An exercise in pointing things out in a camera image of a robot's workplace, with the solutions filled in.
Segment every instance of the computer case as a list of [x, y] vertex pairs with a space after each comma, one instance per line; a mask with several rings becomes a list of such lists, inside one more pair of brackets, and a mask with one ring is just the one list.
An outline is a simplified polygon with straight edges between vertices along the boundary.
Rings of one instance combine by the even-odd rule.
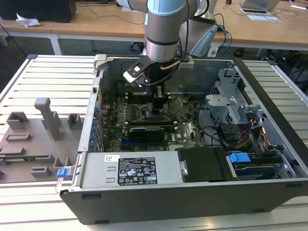
[[16, 19], [16, 13], [40, 21], [69, 23], [76, 12], [75, 0], [0, 0], [0, 16]]

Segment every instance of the blue latch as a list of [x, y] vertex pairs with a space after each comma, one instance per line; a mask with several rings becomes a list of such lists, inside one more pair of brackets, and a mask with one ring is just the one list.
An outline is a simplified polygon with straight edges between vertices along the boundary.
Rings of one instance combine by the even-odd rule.
[[59, 178], [61, 178], [61, 177], [62, 178], [69, 178], [70, 177], [69, 171], [70, 171], [70, 169], [68, 169], [68, 168], [61, 168], [61, 169], [58, 170], [57, 177], [59, 177]]
[[251, 162], [249, 155], [247, 153], [232, 153], [229, 155], [229, 158], [232, 163]]

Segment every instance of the sticker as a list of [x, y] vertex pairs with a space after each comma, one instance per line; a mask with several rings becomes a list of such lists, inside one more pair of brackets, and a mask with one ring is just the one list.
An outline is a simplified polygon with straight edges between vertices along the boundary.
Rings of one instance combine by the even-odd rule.
[[22, 162], [24, 159], [6, 159], [5, 162]]
[[105, 162], [118, 162], [120, 155], [105, 155]]
[[119, 158], [118, 161], [119, 172], [117, 183], [119, 185], [157, 184], [154, 157]]

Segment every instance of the power supply label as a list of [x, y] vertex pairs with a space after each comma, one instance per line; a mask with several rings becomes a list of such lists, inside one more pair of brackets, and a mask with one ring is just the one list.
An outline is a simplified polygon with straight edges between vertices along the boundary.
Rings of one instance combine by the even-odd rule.
[[117, 183], [123, 185], [157, 184], [154, 157], [120, 158]]

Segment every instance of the motherboard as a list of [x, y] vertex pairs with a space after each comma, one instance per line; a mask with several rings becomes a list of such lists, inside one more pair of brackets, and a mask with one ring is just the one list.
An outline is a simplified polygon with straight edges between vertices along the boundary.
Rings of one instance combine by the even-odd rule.
[[174, 151], [206, 146], [197, 124], [199, 101], [169, 95], [159, 113], [141, 97], [104, 97], [100, 136], [105, 152]]

